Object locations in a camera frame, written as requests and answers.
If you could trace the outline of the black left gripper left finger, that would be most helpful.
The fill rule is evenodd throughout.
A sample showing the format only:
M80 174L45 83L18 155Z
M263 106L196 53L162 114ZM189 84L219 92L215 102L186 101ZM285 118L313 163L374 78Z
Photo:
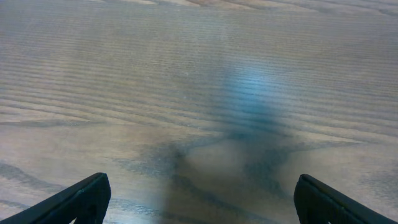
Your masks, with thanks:
M1 224L102 224L110 198L108 176L98 172Z

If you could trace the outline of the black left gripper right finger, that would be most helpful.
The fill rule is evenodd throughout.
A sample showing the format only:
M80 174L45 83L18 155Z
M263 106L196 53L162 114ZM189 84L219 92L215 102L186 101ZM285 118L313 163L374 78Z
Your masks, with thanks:
M397 224L308 174L294 190L300 224Z

